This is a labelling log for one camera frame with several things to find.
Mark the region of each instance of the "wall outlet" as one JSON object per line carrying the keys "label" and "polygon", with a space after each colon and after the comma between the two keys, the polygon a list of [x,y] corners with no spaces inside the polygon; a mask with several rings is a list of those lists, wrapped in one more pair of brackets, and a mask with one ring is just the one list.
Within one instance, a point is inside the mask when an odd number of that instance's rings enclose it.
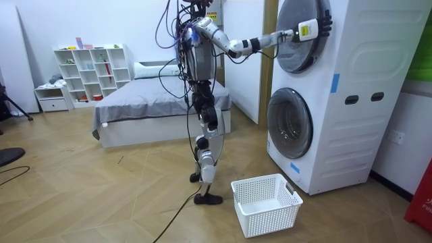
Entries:
{"label": "wall outlet", "polygon": [[405,133],[391,129],[387,135],[387,139],[398,145],[401,145],[404,141],[404,136]]}

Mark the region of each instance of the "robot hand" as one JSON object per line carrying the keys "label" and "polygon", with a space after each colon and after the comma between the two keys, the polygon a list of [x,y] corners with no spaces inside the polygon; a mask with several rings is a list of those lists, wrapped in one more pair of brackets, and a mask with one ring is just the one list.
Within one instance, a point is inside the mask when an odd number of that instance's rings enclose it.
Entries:
{"label": "robot hand", "polygon": [[315,38],[328,37],[332,23],[330,12],[326,10],[323,18],[301,22],[293,28],[294,37],[292,42],[300,43]]}

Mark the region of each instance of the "wooden floor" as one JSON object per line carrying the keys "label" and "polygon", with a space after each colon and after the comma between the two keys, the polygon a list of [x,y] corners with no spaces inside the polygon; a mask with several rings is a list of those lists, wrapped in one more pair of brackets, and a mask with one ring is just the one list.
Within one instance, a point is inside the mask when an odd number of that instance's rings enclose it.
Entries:
{"label": "wooden floor", "polygon": [[[187,140],[103,149],[90,135],[92,109],[13,118],[0,124],[0,149],[19,146],[31,171],[0,187],[0,242],[152,242],[198,184]],[[432,242],[403,220],[408,203],[373,180],[304,200],[292,229],[245,239],[230,182],[278,167],[267,134],[233,108],[214,194],[219,206],[189,202],[160,242]],[[16,175],[0,174],[0,183]]]}

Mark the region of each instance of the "white laundry basket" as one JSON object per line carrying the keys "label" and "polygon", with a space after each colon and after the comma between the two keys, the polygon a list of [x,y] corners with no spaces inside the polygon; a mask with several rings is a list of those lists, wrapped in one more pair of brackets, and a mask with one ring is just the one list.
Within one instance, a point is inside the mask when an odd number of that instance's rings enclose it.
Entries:
{"label": "white laundry basket", "polygon": [[235,181],[231,187],[244,237],[294,226],[303,200],[281,174]]}

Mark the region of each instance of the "tape marker on floor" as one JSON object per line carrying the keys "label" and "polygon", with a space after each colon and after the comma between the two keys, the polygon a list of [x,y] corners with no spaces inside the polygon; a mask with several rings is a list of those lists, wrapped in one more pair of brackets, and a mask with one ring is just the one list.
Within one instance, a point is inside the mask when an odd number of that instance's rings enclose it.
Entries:
{"label": "tape marker on floor", "polygon": [[297,173],[300,173],[300,169],[298,169],[292,162],[291,162],[291,165],[290,165],[290,167],[293,169],[293,170],[295,170]]}
{"label": "tape marker on floor", "polygon": [[333,82],[331,83],[330,93],[336,92],[336,90],[338,89],[339,77],[340,77],[340,74],[334,74],[333,75]]}

